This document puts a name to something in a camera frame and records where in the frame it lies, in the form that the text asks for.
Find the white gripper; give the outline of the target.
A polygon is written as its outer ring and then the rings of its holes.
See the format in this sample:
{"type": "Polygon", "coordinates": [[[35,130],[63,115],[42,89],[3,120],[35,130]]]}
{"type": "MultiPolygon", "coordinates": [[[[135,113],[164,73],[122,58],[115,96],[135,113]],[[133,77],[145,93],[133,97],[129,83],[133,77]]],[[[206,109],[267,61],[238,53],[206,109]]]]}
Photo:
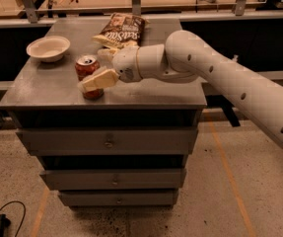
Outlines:
{"type": "Polygon", "coordinates": [[[120,51],[117,48],[101,48],[97,52],[99,61],[112,62],[115,69],[102,68],[92,75],[86,76],[77,84],[82,93],[112,87],[120,79],[125,83],[139,82],[140,75],[137,67],[138,46],[128,46],[120,51]]]}

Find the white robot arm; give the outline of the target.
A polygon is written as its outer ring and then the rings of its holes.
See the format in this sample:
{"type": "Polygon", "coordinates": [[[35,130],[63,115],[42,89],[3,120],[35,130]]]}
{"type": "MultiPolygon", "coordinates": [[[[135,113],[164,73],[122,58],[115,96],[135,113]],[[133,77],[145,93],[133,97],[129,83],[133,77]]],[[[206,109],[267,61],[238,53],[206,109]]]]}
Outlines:
{"type": "Polygon", "coordinates": [[[163,44],[128,46],[79,84],[81,92],[112,87],[117,81],[157,79],[187,83],[202,77],[283,148],[283,86],[217,52],[199,36],[184,30],[163,44]]]}

